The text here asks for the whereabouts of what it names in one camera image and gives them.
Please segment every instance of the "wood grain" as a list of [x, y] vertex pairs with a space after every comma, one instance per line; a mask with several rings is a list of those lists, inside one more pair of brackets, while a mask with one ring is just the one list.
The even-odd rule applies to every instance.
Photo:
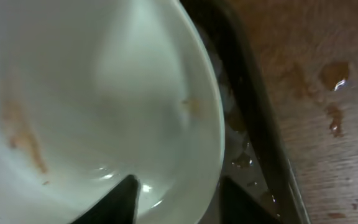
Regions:
[[[259, 61], [312, 223], [358, 223], [358, 1], [228, 1]], [[349, 63], [349, 77], [340, 90], [328, 91], [319, 74], [334, 62]], [[280, 79], [294, 65], [314, 92], [342, 111], [343, 137], [331, 134], [333, 119], [324, 107], [294, 97], [291, 83]]]

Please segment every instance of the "white bowl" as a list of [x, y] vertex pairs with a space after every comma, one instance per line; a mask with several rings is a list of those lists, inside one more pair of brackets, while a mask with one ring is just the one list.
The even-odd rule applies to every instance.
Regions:
[[0, 0], [0, 224], [70, 223], [128, 174], [137, 223], [196, 223], [223, 151], [216, 78], [178, 1]]

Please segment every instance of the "wooden table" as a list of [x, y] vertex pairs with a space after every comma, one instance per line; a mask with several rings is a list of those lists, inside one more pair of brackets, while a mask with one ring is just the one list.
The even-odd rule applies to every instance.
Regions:
[[[259, 62], [312, 223], [358, 223], [358, 1], [229, 1]], [[347, 73], [346, 84], [331, 91], [322, 82], [327, 73]]]

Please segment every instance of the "black object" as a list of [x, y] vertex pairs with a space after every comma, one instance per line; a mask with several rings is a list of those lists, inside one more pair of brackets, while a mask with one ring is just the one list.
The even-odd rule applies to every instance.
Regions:
[[295, 176], [284, 154], [260, 70], [237, 14], [226, 0], [180, 0], [223, 61], [250, 141], [283, 223], [308, 223]]
[[133, 224], [138, 193], [139, 183], [129, 175], [72, 224]]
[[280, 224], [228, 177], [221, 178], [219, 207], [222, 224]]

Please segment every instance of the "table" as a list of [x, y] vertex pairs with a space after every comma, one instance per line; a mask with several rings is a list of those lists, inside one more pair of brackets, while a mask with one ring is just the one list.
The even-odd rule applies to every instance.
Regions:
[[311, 222], [358, 223], [358, 1], [228, 1], [244, 23]]

